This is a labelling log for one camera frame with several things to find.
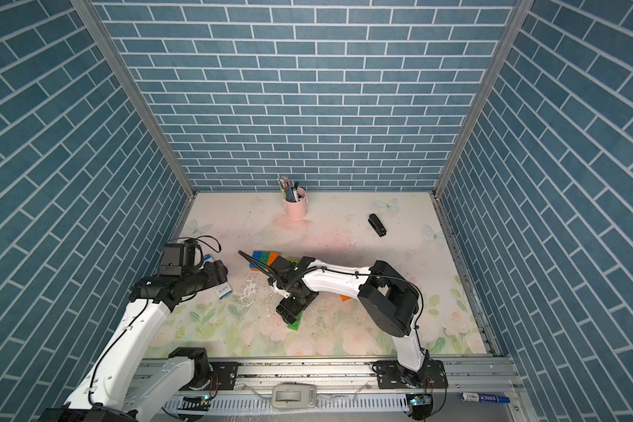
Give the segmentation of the dark green lego brick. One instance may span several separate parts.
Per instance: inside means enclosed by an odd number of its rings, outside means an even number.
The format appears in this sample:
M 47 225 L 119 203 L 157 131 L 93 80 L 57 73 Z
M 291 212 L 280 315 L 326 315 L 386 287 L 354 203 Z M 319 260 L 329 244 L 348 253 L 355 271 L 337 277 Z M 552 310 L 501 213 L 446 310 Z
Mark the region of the dark green lego brick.
M 262 253 L 260 253 L 260 261 L 263 264 L 268 265 L 269 264 L 269 258 L 270 258 L 270 252 L 269 251 L 262 251 Z

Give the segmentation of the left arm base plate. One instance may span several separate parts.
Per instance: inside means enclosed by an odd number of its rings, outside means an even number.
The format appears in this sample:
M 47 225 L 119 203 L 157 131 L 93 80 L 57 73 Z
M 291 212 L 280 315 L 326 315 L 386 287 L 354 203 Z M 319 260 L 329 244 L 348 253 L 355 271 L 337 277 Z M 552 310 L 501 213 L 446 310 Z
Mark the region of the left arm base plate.
M 188 383 L 186 389 L 211 392 L 234 390 L 238 369 L 238 362 L 210 362 L 205 376 L 195 376 L 194 383 Z

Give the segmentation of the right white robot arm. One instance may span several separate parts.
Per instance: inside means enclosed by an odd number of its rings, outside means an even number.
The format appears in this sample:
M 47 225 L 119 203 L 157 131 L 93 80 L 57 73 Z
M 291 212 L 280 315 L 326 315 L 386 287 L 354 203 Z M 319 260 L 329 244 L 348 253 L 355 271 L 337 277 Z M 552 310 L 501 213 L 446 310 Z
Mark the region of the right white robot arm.
M 418 388 L 428 384 L 428 354 L 420 346 L 417 332 L 423 296 L 387 262 L 343 267 L 311 257 L 296 263 L 278 257 L 264 273 L 268 284 L 283 295 L 277 313 L 288 325 L 295 323 L 321 292 L 358 300 L 376 326 L 392 337 L 404 383 Z

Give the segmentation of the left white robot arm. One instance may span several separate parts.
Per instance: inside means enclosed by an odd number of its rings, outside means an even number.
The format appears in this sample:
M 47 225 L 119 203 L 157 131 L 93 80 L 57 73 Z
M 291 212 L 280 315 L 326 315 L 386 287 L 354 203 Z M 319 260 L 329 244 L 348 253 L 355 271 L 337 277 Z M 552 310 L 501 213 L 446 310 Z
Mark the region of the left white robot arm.
M 150 421 L 179 390 L 214 390 L 217 377 L 203 347 L 178 347 L 156 374 L 129 389 L 149 345 L 174 310 L 223 285 L 228 269 L 202 250 L 211 237 L 177 237 L 164 247 L 156 274 L 131 288 L 121 321 L 100 358 L 60 407 L 42 421 Z

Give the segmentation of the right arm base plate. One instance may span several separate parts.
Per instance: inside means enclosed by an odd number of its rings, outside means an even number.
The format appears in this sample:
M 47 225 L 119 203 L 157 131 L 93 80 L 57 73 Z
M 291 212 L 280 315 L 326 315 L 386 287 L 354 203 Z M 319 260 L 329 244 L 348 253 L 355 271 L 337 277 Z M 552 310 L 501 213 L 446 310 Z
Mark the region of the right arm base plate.
M 378 360 L 372 369 L 381 390 L 448 388 L 445 367 L 440 360 L 425 359 L 419 371 L 411 371 L 396 360 Z

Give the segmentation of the blue lego brick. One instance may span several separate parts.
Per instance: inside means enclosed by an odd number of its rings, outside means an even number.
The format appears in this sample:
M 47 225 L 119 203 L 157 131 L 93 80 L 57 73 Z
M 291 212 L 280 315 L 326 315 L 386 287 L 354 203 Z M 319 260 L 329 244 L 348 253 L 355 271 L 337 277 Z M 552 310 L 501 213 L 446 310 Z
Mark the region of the blue lego brick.
M 254 260 L 260 261 L 262 259 L 262 254 L 263 254 L 262 251 L 254 251 L 251 256 Z M 250 268 L 252 271 L 258 271 L 258 268 L 255 267 L 255 265 L 253 264 L 250 265 Z

